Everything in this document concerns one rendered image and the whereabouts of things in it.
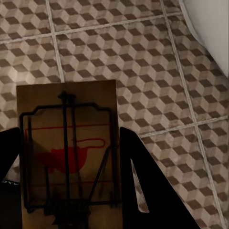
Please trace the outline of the mousetrap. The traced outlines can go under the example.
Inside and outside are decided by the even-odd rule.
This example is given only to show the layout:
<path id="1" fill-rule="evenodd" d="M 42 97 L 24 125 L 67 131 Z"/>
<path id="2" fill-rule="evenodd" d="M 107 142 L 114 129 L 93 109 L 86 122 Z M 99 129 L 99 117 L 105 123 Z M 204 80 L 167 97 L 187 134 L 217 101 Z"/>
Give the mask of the mousetrap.
<path id="1" fill-rule="evenodd" d="M 16 94 L 22 229 L 123 229 L 115 80 Z"/>

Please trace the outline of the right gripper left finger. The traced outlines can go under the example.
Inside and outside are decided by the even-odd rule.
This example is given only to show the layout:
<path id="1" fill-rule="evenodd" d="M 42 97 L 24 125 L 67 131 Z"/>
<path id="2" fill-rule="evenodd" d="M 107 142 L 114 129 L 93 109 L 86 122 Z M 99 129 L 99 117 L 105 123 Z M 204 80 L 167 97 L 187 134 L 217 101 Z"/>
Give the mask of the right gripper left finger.
<path id="1" fill-rule="evenodd" d="M 0 184 L 20 152 L 18 127 L 0 132 Z"/>

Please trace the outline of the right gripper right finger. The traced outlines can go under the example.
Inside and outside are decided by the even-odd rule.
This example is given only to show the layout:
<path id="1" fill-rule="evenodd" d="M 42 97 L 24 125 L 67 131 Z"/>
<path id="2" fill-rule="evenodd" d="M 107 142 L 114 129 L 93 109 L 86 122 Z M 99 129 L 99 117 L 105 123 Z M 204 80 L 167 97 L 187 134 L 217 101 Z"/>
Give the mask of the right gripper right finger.
<path id="1" fill-rule="evenodd" d="M 123 229 L 200 229 L 138 135 L 119 129 Z M 133 161 L 149 213 L 138 210 Z"/>

